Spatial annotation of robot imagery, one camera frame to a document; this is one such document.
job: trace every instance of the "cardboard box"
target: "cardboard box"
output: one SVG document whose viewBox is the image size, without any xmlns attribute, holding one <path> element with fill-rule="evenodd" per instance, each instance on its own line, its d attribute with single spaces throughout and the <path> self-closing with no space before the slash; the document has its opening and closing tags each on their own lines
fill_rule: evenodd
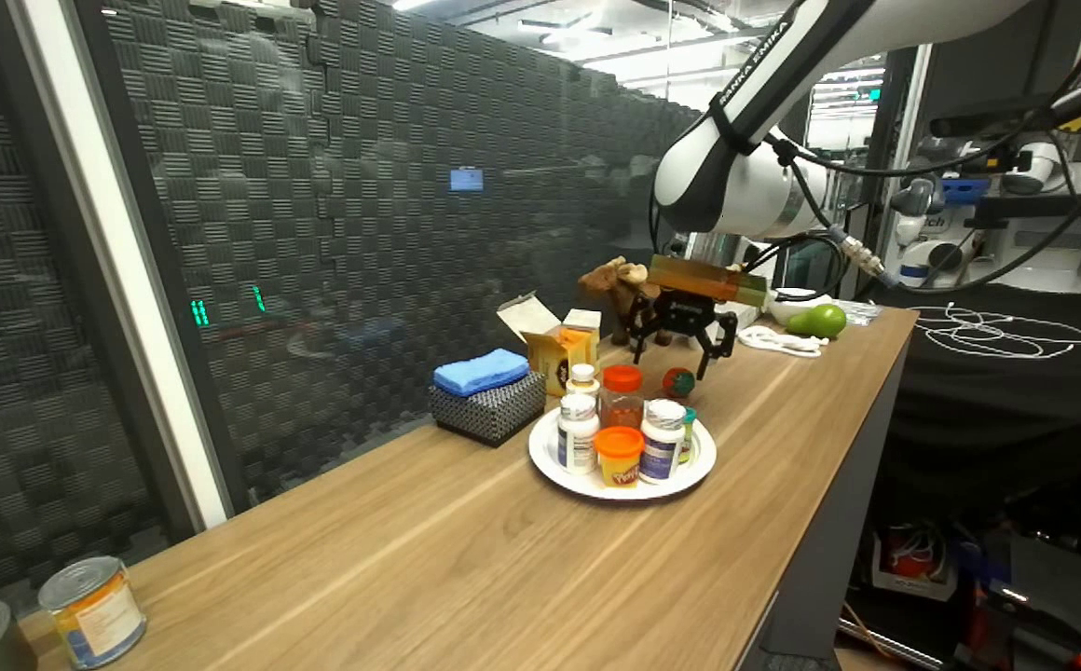
<svg viewBox="0 0 1081 671">
<path fill-rule="evenodd" d="M 566 394 L 566 375 L 573 360 L 599 358 L 599 314 L 570 308 L 566 319 L 537 295 L 519 295 L 499 307 L 499 319 L 527 341 L 530 368 L 543 375 L 543 394 Z"/>
</svg>

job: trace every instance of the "green object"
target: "green object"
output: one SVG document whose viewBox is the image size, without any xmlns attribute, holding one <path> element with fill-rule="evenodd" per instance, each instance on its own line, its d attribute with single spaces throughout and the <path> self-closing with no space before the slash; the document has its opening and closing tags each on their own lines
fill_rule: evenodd
<svg viewBox="0 0 1081 671">
<path fill-rule="evenodd" d="M 254 314 L 268 314 L 268 299 L 265 299 L 265 286 L 249 282 L 249 299 L 254 299 Z"/>
<path fill-rule="evenodd" d="M 693 438 L 699 411 L 693 406 L 688 406 L 681 425 L 688 425 L 688 435 L 681 435 L 678 467 L 693 463 L 693 452 L 699 452 L 699 438 Z"/>
<path fill-rule="evenodd" d="M 839 338 L 839 333 L 847 327 L 847 314 L 843 307 L 812 307 L 796 314 L 785 327 L 796 335 Z"/>
<path fill-rule="evenodd" d="M 204 307 L 202 299 L 192 303 L 192 317 L 193 317 L 193 323 L 197 323 L 202 333 L 212 327 L 212 319 L 208 319 L 208 307 Z"/>
<path fill-rule="evenodd" d="M 699 375 L 690 368 L 666 368 L 660 385 L 666 400 L 690 400 L 693 379 Z"/>
</svg>

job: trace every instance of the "wooden table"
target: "wooden table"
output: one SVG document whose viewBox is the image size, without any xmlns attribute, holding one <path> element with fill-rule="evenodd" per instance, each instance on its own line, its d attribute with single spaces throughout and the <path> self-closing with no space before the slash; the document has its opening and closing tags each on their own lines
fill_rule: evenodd
<svg viewBox="0 0 1081 671">
<path fill-rule="evenodd" d="M 720 463 L 665 504 L 547 483 L 527 432 L 420 425 L 132 569 L 151 615 L 120 671 L 837 663 L 915 314 L 817 360 L 740 345 L 693 387 Z M 647 368 L 699 355 L 652 345 Z M 22 624 L 69 668 L 48 624 Z"/>
</svg>

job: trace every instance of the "orange jar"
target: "orange jar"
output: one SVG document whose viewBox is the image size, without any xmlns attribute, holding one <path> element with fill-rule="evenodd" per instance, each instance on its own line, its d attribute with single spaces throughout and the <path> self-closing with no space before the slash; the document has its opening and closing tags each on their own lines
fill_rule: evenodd
<svg viewBox="0 0 1081 671">
<path fill-rule="evenodd" d="M 629 425 L 608 425 L 593 435 L 593 463 L 612 488 L 627 488 L 643 476 L 647 432 Z"/>
<path fill-rule="evenodd" d="M 639 364 L 608 364 L 599 379 L 599 425 L 633 425 L 647 422 L 647 374 Z"/>
</svg>

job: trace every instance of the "pill bottle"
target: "pill bottle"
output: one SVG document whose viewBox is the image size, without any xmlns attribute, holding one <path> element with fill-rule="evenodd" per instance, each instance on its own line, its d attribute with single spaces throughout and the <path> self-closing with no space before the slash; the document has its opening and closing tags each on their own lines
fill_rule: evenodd
<svg viewBox="0 0 1081 671">
<path fill-rule="evenodd" d="M 612 488 L 627 488 L 643 476 L 647 432 L 633 425 L 608 425 L 593 435 L 593 463 Z"/>
<path fill-rule="evenodd" d="M 647 374 L 639 364 L 608 364 L 599 385 L 599 422 L 643 428 L 647 422 Z"/>
<path fill-rule="evenodd" d="M 688 435 L 688 406 L 673 400 L 652 400 L 647 402 L 647 456 L 643 456 L 643 472 L 649 481 L 666 481 L 678 463 L 678 448 Z"/>
<path fill-rule="evenodd" d="M 581 364 L 570 364 L 566 391 L 599 394 L 596 368 L 593 368 L 591 360 L 581 360 Z"/>
<path fill-rule="evenodd" d="M 555 411 L 555 459 L 566 471 L 591 472 L 593 467 L 593 432 L 599 428 L 599 415 L 596 415 L 596 400 L 593 394 L 562 394 L 558 411 Z"/>
</svg>

